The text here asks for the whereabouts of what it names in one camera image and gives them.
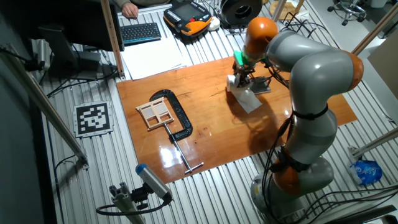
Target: white sheet of paper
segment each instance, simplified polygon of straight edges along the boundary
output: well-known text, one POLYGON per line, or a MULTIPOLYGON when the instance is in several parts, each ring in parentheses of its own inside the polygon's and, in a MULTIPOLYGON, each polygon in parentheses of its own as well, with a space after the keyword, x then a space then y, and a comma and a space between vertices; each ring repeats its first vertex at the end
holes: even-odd
POLYGON ((246 111, 246 113, 250 113, 262 105, 262 103, 257 99, 251 90, 245 90, 244 88, 233 88, 231 89, 231 93, 235 96, 236 100, 246 111))
POLYGON ((185 66, 174 38, 128 46, 121 55, 133 80, 185 66))

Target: small wooden frame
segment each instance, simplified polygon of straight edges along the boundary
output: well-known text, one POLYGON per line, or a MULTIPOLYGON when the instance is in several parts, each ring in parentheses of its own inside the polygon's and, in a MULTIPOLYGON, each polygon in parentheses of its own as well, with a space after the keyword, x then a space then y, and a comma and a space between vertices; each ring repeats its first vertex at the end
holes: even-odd
POLYGON ((138 106, 136 107, 136 109, 140 112, 140 114, 144 118, 144 121, 148 127, 148 131, 158 128, 164 123, 169 123, 174 120, 174 118, 170 114, 169 109, 164 103, 164 97, 161 97, 157 100, 138 106))

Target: black keyboard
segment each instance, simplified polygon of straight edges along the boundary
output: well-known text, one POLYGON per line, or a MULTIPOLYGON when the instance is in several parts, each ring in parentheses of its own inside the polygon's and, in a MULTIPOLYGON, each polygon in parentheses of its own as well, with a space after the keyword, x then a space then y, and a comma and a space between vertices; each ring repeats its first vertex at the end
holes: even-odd
POLYGON ((125 46, 160 40, 162 37, 156 22, 123 26, 120 27, 120 30, 125 46))

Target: cable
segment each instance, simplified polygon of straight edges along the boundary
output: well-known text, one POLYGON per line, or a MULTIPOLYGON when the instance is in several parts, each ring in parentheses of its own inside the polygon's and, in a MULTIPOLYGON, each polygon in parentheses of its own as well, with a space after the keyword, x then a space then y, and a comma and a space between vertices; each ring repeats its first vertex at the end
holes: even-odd
MULTIPOLYGON (((262 196, 264 197, 264 203, 265 203, 265 205, 266 205, 267 211, 268 211, 269 215, 270 215, 277 223, 282 223, 282 224, 283 224, 283 222, 281 222, 278 218, 275 217, 274 212, 272 211, 272 207, 271 207, 271 205, 270 205, 270 202, 271 202, 271 191, 270 191, 270 186, 271 186, 271 180, 272 180, 273 173, 271 173, 271 175, 270 175, 270 177, 269 177, 269 179, 268 179, 268 185, 267 185, 267 186, 266 186, 266 182, 267 182, 267 178, 266 178, 266 177, 267 177, 267 174, 268 174, 269 169, 270 169, 270 166, 271 166, 271 157, 272 157, 273 154, 275 153, 276 144, 277 144, 279 138, 285 133, 287 127, 288 127, 288 126, 291 127, 291 122, 292 122, 292 120, 293 120, 293 119, 292 119, 292 116, 290 116, 290 118, 286 119, 286 120, 284 121, 283 125, 279 128, 278 134, 277 134, 277 137, 276 137, 276 140, 275 140, 275 142, 273 143, 273 145, 272 145, 272 147, 271 147, 271 149, 270 149, 270 153, 269 153, 269 155, 268 155, 267 162, 266 162, 266 164, 265 164, 265 169, 264 169, 263 177, 262 177, 262 196)), ((325 202, 325 203, 319 204, 317 207, 314 208, 314 206, 315 206, 317 203, 319 203, 320 200, 321 200, 322 198, 325 198, 325 197, 327 197, 327 196, 329 196, 329 195, 331 195, 331 194, 345 194, 345 193, 355 194, 355 193, 372 192, 372 191, 382 191, 382 192, 383 192, 383 191, 390 191, 390 190, 392 190, 392 189, 398 189, 398 186, 386 187, 386 188, 383 188, 383 189, 330 192, 330 193, 325 194, 325 195, 323 195, 322 197, 318 198, 318 200, 314 201, 314 202, 311 204, 311 206, 309 206, 309 207, 307 208, 307 210, 305 211, 304 215, 303 215, 301 218, 299 218, 297 221, 292 222, 292 223, 289 223, 289 224, 296 224, 296 223, 301 222, 302 220, 306 219, 306 217, 307 217, 308 214, 314 212, 318 207, 321 207, 321 206, 326 205, 326 204, 332 203, 332 205, 329 206, 329 207, 327 208, 327 209, 329 209, 329 208, 331 208, 332 206, 337 205, 337 204, 344 204, 344 203, 350 203, 350 202, 363 202, 363 201, 380 200, 380 199, 383 199, 383 198, 389 196, 389 195, 387 195, 387 196, 383 196, 383 197, 381 197, 381 198, 367 199, 367 198, 371 198, 371 197, 374 197, 374 196, 375 196, 375 195, 372 195, 372 196, 367 196, 367 197, 362 197, 362 198, 355 198, 355 199, 351 199, 351 200, 346 200, 346 201, 343 201, 343 202, 325 202)), ((314 222, 318 217, 319 217, 319 215, 318 215, 317 217, 315 217, 311 222, 314 222)))
POLYGON ((330 203, 332 203, 333 205, 338 205, 338 204, 341 204, 341 203, 344 204, 344 203, 351 203, 351 202, 371 202, 371 201, 375 201, 375 200, 384 199, 384 198, 386 198, 386 197, 388 197, 388 196, 390 196, 390 195, 386 195, 386 196, 379 197, 379 198, 372 198, 372 197, 374 197, 374 196, 376 196, 376 195, 371 195, 371 196, 362 197, 362 198, 355 198, 355 199, 345 200, 345 201, 341 201, 341 202, 324 202, 324 203, 319 204, 319 205, 316 206, 315 208, 309 207, 309 208, 306 210, 306 212, 304 213, 304 215, 303 215, 303 217, 302 217, 302 220, 303 220, 303 218, 305 218, 308 214, 314 212, 317 208, 320 208, 320 207, 322 207, 323 205, 327 205, 327 204, 330 204, 330 203))
POLYGON ((95 80, 87 80, 87 81, 83 81, 83 82, 80 82, 80 83, 74 83, 74 84, 70 84, 70 85, 61 87, 63 84, 65 84, 65 82, 68 81, 68 80, 66 80, 66 81, 63 82, 57 89, 55 89, 55 90, 51 91, 49 94, 47 94, 47 97, 48 97, 48 98, 53 97, 53 96, 55 96, 56 94, 58 94, 61 90, 64 90, 64 89, 66 89, 66 88, 68 88, 68 87, 72 87, 72 86, 75 86, 75 85, 81 85, 81 84, 85 84, 85 83, 89 83, 89 82, 93 82, 93 81, 98 81, 98 80, 106 79, 106 78, 108 78, 108 77, 114 75, 117 71, 118 71, 118 70, 115 69, 115 71, 113 71, 113 72, 110 73, 109 75, 106 75, 106 76, 101 77, 101 78, 97 78, 97 79, 95 79, 95 80))
POLYGON ((47 71, 44 72, 42 78, 39 81, 39 85, 41 85, 43 83, 43 80, 44 80, 44 77, 45 77, 46 74, 47 74, 47 71))
POLYGON ((61 163, 62 163, 63 161, 65 161, 65 160, 67 160, 67 159, 70 159, 70 158, 72 158, 72 157, 75 157, 75 156, 76 156, 76 154, 62 159, 62 160, 55 166, 55 169, 54 169, 54 170, 57 170, 58 166, 61 165, 61 163))
POLYGON ((168 205, 169 203, 163 202, 161 205, 159 205, 156 208, 151 208, 148 210, 144 210, 144 211, 137 211, 137 212, 104 212, 101 211, 102 209, 105 208, 114 208, 116 207, 115 205, 103 205, 100 206, 98 208, 95 209, 95 212, 100 214, 100 215, 108 215, 108 216, 123 216, 123 215, 142 215, 142 214, 147 214, 150 212, 156 212, 158 210, 160 210, 161 208, 163 208, 164 206, 168 205))
POLYGON ((24 58, 24 57, 21 57, 21 56, 19 56, 18 54, 14 54, 14 53, 12 53, 11 51, 5 49, 4 47, 0 47, 0 53, 1 53, 1 52, 4 52, 4 53, 9 54, 9 55, 12 55, 12 56, 18 58, 19 60, 24 61, 25 63, 31 63, 31 61, 30 61, 29 59, 26 59, 26 58, 24 58))
POLYGON ((285 86, 286 88, 288 88, 289 89, 289 81, 288 80, 286 80, 286 79, 284 79, 283 77, 282 77, 282 75, 280 75, 280 73, 277 71, 277 69, 275 68, 275 66, 273 66, 271 63, 270 63, 270 61, 268 60, 268 58, 265 58, 265 64, 266 65, 268 65, 268 67, 266 67, 266 68, 268 68, 268 71, 269 71, 269 73, 271 74, 271 77, 273 77, 273 78, 275 78, 279 83, 281 83, 283 86, 285 86))
POLYGON ((218 10, 216 10, 213 6, 211 6, 211 4, 210 3, 208 3, 208 2, 206 2, 206 1, 204 1, 204 0, 201 0, 201 2, 203 3, 203 5, 207 5, 208 7, 210 7, 212 10, 213 10, 213 12, 214 12, 214 16, 217 16, 218 15, 218 10))
POLYGON ((79 63, 79 69, 81 69, 81 57, 80 57, 80 53, 79 53, 79 51, 76 49, 76 46, 75 46, 74 44, 72 44, 72 47, 75 49, 75 52, 76 52, 76 54, 77 54, 77 57, 79 58, 79 61, 78 61, 78 63, 79 63))
MULTIPOLYGON (((72 44, 72 47, 75 49, 77 57, 78 57, 78 65, 79 65, 79 69, 81 69, 81 57, 80 57, 80 53, 79 51, 76 49, 75 45, 72 44)), ((50 94, 55 93, 59 88, 61 88, 61 86, 63 86, 67 81, 70 81, 70 78, 66 79, 61 85, 59 85, 58 87, 56 87, 56 89, 54 89, 53 91, 51 91, 49 94, 47 94, 47 97, 49 97, 50 94)))
MULTIPOLYGON (((384 201, 378 203, 377 205, 375 205, 375 206, 373 206, 373 207, 371 207, 371 208, 365 209, 365 210, 360 211, 360 212, 356 212, 356 213, 354 213, 354 214, 348 215, 347 217, 343 217, 343 218, 352 217, 353 215, 357 215, 357 214, 360 214, 360 213, 363 213, 363 212, 367 212, 367 211, 369 211, 369 210, 371 210, 371 209, 374 209, 374 208, 376 208, 377 206, 383 204, 384 202, 390 200, 390 199, 391 199, 393 196, 395 196, 396 194, 397 194, 397 193, 391 195, 391 196, 390 196, 389 198, 387 198, 386 200, 384 200, 384 201)), ((327 207, 324 211, 320 212, 313 220, 311 220, 311 221, 310 221, 309 223, 307 223, 307 224, 313 223, 317 218, 319 218, 323 213, 325 213, 325 212, 326 212, 329 208, 331 208, 332 206, 334 206, 334 205, 330 205, 329 207, 327 207)))
POLYGON ((354 213, 354 214, 348 215, 348 216, 343 217, 343 218, 339 218, 339 219, 337 219, 336 221, 342 220, 342 219, 344 219, 344 218, 349 218, 349 217, 352 217, 352 216, 354 216, 354 215, 357 215, 357 214, 360 214, 360 213, 363 213, 363 212, 367 212, 367 211, 369 211, 369 210, 372 210, 372 209, 376 208, 377 206, 383 204, 384 202, 390 200, 390 199, 391 199, 393 196, 395 196, 396 194, 397 194, 397 192, 396 192, 395 194, 391 195, 391 196, 390 196, 389 198, 387 198, 386 200, 384 200, 384 201, 378 203, 377 205, 375 205, 375 206, 373 206, 373 207, 370 207, 370 208, 368 208, 368 209, 365 209, 365 210, 356 212, 356 213, 354 213))
MULTIPOLYGON (((332 41, 335 43, 335 45, 337 46, 337 48, 340 49, 340 47, 338 46, 337 42, 335 41, 335 39, 333 38, 333 36, 331 35, 331 33, 328 31, 328 29, 326 29, 325 26, 323 26, 323 25, 321 25, 321 24, 317 24, 317 23, 315 23, 315 22, 304 22, 304 23, 302 23, 302 24, 303 24, 303 25, 305 25, 305 24, 315 25, 315 26, 317 26, 317 27, 322 28, 324 31, 326 31, 326 33, 328 33, 328 35, 331 37, 332 41)), ((290 24, 289 26, 285 26, 284 28, 282 28, 280 31, 283 31, 283 30, 286 30, 286 29, 287 29, 287 30, 291 30, 291 31, 297 32, 296 30, 289 29, 289 27, 291 27, 291 26, 301 26, 301 24, 290 24)))

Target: wooden table surface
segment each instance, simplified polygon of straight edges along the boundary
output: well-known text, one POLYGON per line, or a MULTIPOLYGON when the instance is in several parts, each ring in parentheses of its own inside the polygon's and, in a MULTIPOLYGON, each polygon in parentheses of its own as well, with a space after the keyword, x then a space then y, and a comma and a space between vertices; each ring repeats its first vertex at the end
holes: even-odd
MULTIPOLYGON (((192 123, 191 136, 178 142, 191 167, 205 163, 192 174, 268 150, 279 126, 290 116, 289 91, 276 80, 271 81, 270 93, 257 95, 262 105, 247 114, 234 96, 226 92, 226 76, 233 73, 232 64, 230 57, 118 83, 138 161, 146 163, 165 183, 188 175, 184 175, 187 168, 165 128, 148 131, 136 110, 149 102, 155 92, 172 90, 192 123)), ((269 72, 258 65, 254 75, 268 77, 269 72)), ((167 100, 166 105, 175 118, 169 123, 175 133, 182 126, 167 100)), ((328 105, 339 126, 357 119, 343 95, 331 97, 328 105)))

